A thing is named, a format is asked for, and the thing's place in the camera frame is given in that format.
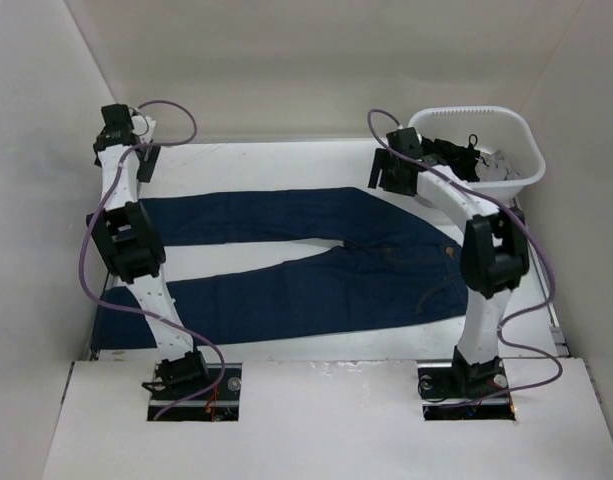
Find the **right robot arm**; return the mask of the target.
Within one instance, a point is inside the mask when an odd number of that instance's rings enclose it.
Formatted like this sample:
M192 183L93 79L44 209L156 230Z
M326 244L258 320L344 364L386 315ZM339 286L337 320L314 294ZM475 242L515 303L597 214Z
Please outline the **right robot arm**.
M414 128L388 133L381 145L369 186L430 203L463 234L460 272L468 304L449 380L457 393L473 395L497 374L497 331L512 291L529 270L527 240L506 212L479 197L450 166L424 160Z

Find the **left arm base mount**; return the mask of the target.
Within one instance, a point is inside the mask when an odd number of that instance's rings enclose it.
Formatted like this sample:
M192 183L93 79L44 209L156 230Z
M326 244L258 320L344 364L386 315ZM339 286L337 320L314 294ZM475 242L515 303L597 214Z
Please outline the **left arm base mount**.
M150 381L147 419L151 422L236 422L239 420L243 365L209 364L196 350L163 360Z

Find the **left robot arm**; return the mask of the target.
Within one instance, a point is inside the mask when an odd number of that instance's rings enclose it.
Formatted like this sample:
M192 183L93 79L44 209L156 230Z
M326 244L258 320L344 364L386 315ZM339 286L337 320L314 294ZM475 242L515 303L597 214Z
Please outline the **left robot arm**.
M176 383L188 398L200 398L211 376L177 313L164 277L163 241L139 200L139 187L151 180L162 148L153 141L156 121L118 103L103 106L101 114L104 127L93 149L102 170L102 194L87 219L87 239L137 302L135 307L102 305L144 320L161 358L155 377L163 384Z

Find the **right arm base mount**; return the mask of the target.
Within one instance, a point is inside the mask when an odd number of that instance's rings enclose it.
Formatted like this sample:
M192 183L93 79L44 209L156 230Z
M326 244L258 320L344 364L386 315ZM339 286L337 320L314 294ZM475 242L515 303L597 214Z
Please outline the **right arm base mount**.
M422 364L417 373L426 421L515 420L506 371L498 356L470 365L454 349L450 364Z

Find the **dark blue denim trousers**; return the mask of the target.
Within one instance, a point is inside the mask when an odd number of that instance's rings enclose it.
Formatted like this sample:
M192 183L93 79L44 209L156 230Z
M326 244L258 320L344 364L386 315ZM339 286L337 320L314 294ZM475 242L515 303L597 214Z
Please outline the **dark blue denim trousers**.
M421 325L466 311L460 246L356 188L150 198L144 207L167 247L334 242L259 270L171 282L184 326L217 344Z

